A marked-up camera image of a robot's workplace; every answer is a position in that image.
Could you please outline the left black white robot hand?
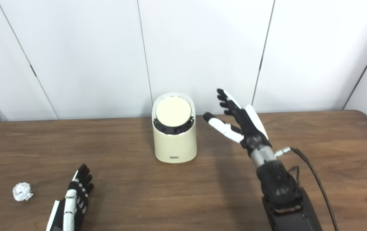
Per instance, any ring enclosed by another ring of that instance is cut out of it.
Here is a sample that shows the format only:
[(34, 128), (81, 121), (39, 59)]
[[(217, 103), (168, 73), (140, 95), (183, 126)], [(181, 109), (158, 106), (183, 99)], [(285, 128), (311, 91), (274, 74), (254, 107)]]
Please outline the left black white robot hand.
[(65, 197), (55, 200), (46, 226), (47, 231), (80, 231), (89, 207), (89, 196), (94, 188), (93, 177), (82, 164), (69, 183)]

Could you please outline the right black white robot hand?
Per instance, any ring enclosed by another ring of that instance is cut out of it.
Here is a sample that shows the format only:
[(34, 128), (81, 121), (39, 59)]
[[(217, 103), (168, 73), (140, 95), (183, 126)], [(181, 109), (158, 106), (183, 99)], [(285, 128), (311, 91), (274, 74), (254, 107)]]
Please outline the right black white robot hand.
[(210, 112), (203, 114), (204, 120), (230, 140), (241, 144), (248, 153), (264, 147), (272, 147), (267, 132), (252, 105), (248, 104), (243, 108), (229, 92), (221, 88), (216, 91), (219, 105), (224, 108), (224, 114), (232, 116), (239, 127), (226, 123)]

